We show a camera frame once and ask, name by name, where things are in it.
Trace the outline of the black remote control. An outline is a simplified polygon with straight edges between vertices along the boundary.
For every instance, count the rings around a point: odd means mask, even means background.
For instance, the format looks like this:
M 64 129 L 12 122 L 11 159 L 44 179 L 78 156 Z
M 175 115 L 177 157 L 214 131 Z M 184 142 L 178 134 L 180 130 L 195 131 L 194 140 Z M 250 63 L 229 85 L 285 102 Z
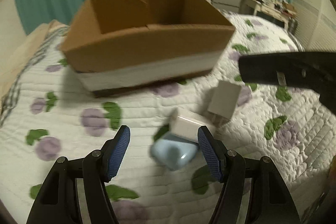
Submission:
M 245 83 L 305 88 L 318 93 L 335 89 L 334 52 L 245 55 L 238 65 Z

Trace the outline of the light blue earbuds case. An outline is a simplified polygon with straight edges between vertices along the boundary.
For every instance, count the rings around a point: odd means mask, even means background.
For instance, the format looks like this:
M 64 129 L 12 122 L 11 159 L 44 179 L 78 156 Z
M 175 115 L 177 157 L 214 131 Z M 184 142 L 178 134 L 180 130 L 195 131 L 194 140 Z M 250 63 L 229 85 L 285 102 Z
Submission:
M 197 143 L 167 132 L 154 142 L 150 154 L 169 170 L 179 170 L 196 156 L 198 150 Z

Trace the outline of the beige pillow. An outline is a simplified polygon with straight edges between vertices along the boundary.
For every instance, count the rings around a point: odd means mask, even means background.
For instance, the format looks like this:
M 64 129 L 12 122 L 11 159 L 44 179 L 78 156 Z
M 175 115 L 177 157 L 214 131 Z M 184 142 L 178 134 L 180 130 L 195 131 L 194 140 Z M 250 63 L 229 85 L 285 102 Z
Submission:
M 27 65 L 29 59 L 37 52 L 47 35 L 60 27 L 67 25 L 52 20 L 50 23 L 42 23 L 31 32 L 23 43 L 1 61 L 1 99 L 8 93 L 19 72 Z

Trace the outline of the brown cardboard box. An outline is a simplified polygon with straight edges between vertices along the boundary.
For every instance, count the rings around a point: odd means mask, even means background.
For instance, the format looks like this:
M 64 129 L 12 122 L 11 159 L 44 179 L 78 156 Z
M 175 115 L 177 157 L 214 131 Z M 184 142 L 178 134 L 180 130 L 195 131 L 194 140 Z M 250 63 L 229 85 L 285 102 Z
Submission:
M 206 0 L 86 0 L 60 49 L 106 97 L 210 73 L 234 32 Z

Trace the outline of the white charger adapter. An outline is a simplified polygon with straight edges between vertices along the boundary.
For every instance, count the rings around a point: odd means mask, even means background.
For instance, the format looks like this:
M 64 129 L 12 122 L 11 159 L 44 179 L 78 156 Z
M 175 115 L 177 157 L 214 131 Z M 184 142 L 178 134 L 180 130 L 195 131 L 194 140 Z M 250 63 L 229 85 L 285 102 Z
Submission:
M 216 132 L 216 127 L 209 119 L 180 107 L 173 111 L 169 120 L 173 135 L 195 143 L 198 142 L 198 129 L 201 126 L 206 126 L 212 134 Z
M 219 81 L 213 89 L 207 111 L 213 124 L 219 127 L 229 122 L 234 114 L 242 87 L 228 81 Z

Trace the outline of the white dressing table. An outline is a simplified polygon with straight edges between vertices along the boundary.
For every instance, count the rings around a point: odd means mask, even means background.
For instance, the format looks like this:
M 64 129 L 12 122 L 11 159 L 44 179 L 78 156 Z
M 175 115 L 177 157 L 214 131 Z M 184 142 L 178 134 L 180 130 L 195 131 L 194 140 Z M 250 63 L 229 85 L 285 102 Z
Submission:
M 289 22 L 295 19 L 297 12 L 294 10 L 283 9 L 282 7 L 276 9 L 278 3 L 261 3 L 256 0 L 241 0 L 239 13 L 257 16 L 258 14 L 267 15 L 283 23 L 284 29 L 288 30 Z

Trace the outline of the floral quilted bedspread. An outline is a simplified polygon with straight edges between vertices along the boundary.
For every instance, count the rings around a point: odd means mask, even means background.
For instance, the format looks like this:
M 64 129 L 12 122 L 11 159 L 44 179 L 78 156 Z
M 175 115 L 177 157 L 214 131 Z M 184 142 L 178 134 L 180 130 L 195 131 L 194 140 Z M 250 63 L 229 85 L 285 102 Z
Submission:
M 139 90 L 117 98 L 94 98 L 60 52 L 68 27 L 47 33 L 4 99 L 1 114 L 1 200 L 17 223 L 59 156 L 76 159 L 131 129 L 130 145 L 106 189 L 118 214 L 133 223 L 206 223 L 221 185 L 198 153 L 180 170 L 156 162 L 150 149 L 168 132 L 176 108 L 204 114 L 220 80 L 242 86 L 232 119 L 218 128 L 229 149 L 252 159 L 269 156 L 280 171 L 298 213 L 305 218 L 322 193 L 335 156 L 335 116 L 310 90 L 244 83 L 244 53 L 295 51 L 282 28 L 257 16 L 231 15 L 236 32 L 211 74 Z

